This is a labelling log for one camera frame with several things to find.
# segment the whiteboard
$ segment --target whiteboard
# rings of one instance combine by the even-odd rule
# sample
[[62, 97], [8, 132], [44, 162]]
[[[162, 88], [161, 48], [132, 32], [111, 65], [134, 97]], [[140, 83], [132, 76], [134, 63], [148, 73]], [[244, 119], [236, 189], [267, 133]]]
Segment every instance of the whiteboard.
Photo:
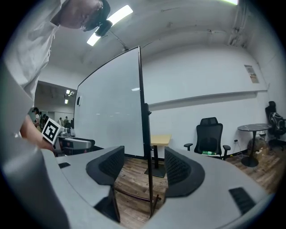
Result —
[[102, 148], [123, 145], [125, 154], [144, 156], [139, 56], [139, 47], [129, 50], [79, 85], [74, 113], [77, 137], [95, 140]]

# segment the black round table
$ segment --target black round table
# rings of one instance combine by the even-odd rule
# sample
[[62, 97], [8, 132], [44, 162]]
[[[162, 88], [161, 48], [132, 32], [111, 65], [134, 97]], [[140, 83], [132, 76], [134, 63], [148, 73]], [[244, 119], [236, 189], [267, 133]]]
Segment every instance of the black round table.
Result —
[[248, 167], [255, 167], [258, 165], [258, 160], [253, 157], [256, 132], [265, 131], [268, 130], [269, 128], [271, 128], [271, 125], [266, 123], [243, 125], [237, 128], [240, 131], [248, 131], [253, 133], [251, 153], [249, 157], [244, 157], [241, 159], [241, 163], [243, 165]]

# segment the chair armrest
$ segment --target chair armrest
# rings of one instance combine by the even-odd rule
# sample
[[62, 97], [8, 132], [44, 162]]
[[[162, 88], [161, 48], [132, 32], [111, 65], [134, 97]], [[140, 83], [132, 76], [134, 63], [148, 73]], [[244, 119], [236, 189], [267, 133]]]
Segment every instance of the chair armrest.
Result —
[[231, 150], [231, 147], [229, 145], [223, 145], [224, 150], [228, 151]]
[[188, 148], [188, 151], [190, 151], [190, 147], [193, 145], [193, 143], [187, 143], [187, 144], [184, 144], [184, 147], [187, 147]]
[[231, 147], [229, 145], [223, 145], [223, 148], [224, 148], [223, 160], [225, 161], [227, 158], [227, 152], [228, 150], [231, 150]]

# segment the white shirt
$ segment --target white shirt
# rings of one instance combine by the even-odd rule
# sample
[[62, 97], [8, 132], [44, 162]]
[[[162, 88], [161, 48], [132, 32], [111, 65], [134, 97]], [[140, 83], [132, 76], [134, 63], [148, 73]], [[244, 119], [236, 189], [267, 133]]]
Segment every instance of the white shirt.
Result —
[[39, 114], [36, 114], [36, 121], [37, 121], [37, 119], [38, 119], [39, 124], [40, 124], [40, 115]]
[[51, 19], [65, 0], [45, 0], [20, 23], [3, 55], [16, 82], [34, 101], [41, 70], [48, 64], [52, 39], [58, 29]]

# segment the fluorescent light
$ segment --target fluorescent light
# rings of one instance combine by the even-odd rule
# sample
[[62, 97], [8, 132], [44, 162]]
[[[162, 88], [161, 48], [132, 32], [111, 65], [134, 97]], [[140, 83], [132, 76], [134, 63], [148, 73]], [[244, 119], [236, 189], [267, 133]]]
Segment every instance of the fluorescent light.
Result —
[[133, 10], [129, 5], [122, 7], [120, 10], [112, 14], [107, 20], [112, 22], [112, 26], [119, 22], [121, 19], [125, 18], [129, 14], [133, 13]]
[[233, 3], [234, 5], [238, 4], [238, 0], [223, 0], [223, 1]]
[[[112, 14], [107, 20], [112, 22], [112, 26], [114, 26], [117, 22], [121, 19], [125, 18], [129, 14], [133, 13], [133, 10], [130, 8], [129, 5], [123, 6], [120, 10], [116, 11]], [[99, 40], [100, 37], [96, 36], [95, 33], [91, 35], [88, 39], [87, 44], [94, 46], [95, 43]]]
[[100, 37], [96, 36], [95, 33], [91, 35], [91, 37], [88, 39], [87, 44], [94, 46], [94, 44], [99, 40]]

